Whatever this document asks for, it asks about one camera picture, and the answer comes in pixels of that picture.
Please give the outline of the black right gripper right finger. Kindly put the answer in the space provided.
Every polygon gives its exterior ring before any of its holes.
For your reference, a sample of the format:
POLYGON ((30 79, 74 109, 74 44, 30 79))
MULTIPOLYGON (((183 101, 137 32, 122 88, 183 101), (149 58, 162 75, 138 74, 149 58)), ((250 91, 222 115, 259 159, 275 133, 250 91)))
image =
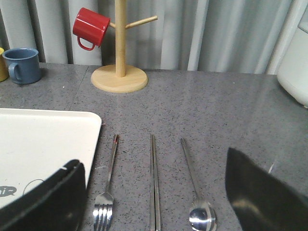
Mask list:
POLYGON ((306 231, 308 198, 229 148, 227 198, 244 231, 306 231))

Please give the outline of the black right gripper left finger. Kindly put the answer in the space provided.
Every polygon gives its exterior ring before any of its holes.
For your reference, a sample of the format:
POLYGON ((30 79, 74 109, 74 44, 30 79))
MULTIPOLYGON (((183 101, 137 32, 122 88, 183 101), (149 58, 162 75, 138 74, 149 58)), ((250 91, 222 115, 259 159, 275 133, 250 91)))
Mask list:
POLYGON ((76 231, 86 203, 85 168, 70 160, 43 183, 0 210, 2 231, 76 231))

